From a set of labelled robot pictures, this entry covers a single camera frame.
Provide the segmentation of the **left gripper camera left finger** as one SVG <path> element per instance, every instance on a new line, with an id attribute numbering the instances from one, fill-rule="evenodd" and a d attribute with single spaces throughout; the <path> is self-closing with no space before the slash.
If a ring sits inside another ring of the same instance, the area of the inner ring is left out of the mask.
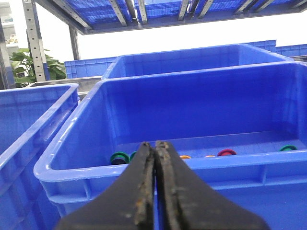
<path id="1" fill-rule="evenodd" d="M 140 144 L 114 183 L 85 206 L 63 217 L 57 230 L 154 229 L 154 150 Z"/>

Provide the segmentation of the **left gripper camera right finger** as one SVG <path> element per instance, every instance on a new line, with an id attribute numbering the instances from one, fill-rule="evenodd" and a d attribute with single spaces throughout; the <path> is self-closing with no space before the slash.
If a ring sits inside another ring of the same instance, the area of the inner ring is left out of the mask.
<path id="1" fill-rule="evenodd" d="M 170 142 L 155 143 L 159 229 L 268 230 L 264 219 L 206 184 Z"/>

